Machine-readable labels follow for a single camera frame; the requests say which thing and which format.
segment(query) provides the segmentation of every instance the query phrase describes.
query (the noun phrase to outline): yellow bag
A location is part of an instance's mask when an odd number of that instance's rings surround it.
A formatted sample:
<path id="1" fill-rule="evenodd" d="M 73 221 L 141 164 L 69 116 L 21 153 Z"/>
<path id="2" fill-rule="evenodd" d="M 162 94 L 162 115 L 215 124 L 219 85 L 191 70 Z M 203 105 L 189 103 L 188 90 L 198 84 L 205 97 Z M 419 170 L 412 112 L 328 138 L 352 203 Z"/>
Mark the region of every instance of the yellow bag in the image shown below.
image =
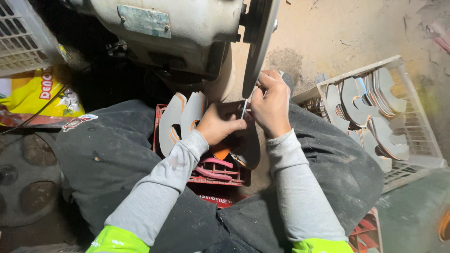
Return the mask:
<path id="1" fill-rule="evenodd" d="M 0 125 L 14 127 L 29 119 L 64 86 L 62 68 L 48 67 L 0 78 Z M 78 95 L 67 88 L 27 126 L 61 127 L 85 114 Z"/>

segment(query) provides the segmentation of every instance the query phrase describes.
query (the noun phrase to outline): person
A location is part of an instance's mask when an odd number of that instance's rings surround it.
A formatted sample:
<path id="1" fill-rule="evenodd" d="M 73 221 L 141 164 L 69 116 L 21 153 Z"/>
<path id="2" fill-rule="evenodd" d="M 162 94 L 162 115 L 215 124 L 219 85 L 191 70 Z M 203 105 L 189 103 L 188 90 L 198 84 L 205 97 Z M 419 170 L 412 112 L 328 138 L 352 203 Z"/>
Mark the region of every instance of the person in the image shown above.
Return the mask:
<path id="1" fill-rule="evenodd" d="M 87 252 L 352 252 L 348 236 L 380 197 L 383 173 L 347 134 L 290 102 L 287 84 L 288 74 L 262 71 L 250 102 L 274 183 L 221 210 L 186 183 L 210 146 L 253 124 L 236 118 L 242 101 L 212 104 L 163 160 L 147 140 L 155 111 L 138 100 L 61 132 L 56 155 L 97 236 Z"/>

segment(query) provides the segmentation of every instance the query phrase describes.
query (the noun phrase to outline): white plastic crate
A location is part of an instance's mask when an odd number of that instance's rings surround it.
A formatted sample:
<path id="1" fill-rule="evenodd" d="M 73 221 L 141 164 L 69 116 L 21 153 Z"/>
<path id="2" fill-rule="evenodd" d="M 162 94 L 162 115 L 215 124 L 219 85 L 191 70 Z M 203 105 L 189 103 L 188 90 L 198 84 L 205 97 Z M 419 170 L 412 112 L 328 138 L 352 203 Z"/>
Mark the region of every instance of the white plastic crate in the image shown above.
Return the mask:
<path id="1" fill-rule="evenodd" d="M 447 167 L 447 161 L 442 157 L 433 130 L 400 55 L 325 80 L 316 87 L 292 97 L 292 101 L 334 124 L 333 119 L 327 114 L 331 111 L 324 95 L 327 85 L 383 67 L 389 70 L 395 82 L 391 88 L 393 95 L 407 101 L 406 112 L 388 120 L 394 134 L 406 135 L 410 153 L 410 158 L 406 161 L 392 160 L 392 171 L 385 173 L 384 177 L 383 192 L 388 192 L 429 175 L 431 169 Z"/>
<path id="2" fill-rule="evenodd" d="M 64 63 L 59 45 L 27 0 L 0 0 L 0 77 Z"/>

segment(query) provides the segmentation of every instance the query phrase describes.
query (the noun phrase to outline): neon yellow sleeve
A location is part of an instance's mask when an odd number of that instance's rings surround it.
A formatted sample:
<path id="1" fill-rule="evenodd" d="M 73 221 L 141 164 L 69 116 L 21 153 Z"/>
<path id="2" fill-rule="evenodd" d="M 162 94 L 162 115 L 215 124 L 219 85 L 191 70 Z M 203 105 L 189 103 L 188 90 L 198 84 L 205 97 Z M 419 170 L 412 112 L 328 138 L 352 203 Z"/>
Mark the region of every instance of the neon yellow sleeve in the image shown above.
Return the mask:
<path id="1" fill-rule="evenodd" d="M 86 253 L 148 253 L 149 250 L 150 247 L 135 234 L 115 226 L 105 226 Z"/>
<path id="2" fill-rule="evenodd" d="M 345 241 L 311 238 L 293 244 L 292 253 L 353 253 Z"/>

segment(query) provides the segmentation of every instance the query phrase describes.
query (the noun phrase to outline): sticker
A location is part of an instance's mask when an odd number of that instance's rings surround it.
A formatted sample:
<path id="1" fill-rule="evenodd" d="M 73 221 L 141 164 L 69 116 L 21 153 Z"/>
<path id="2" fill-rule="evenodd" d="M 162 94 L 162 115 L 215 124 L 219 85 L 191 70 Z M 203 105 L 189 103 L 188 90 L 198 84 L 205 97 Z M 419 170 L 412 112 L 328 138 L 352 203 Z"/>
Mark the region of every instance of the sticker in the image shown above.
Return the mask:
<path id="1" fill-rule="evenodd" d="M 66 125 L 63 126 L 63 132 L 67 132 L 70 129 L 77 127 L 78 125 L 80 125 L 81 123 L 83 123 L 85 121 L 89 121 L 89 120 L 93 120 L 93 119 L 97 119 L 97 118 L 98 118 L 98 116 L 93 115 L 93 114 L 85 114 L 85 115 L 76 117 L 75 119 L 72 119 L 69 123 L 67 123 Z"/>

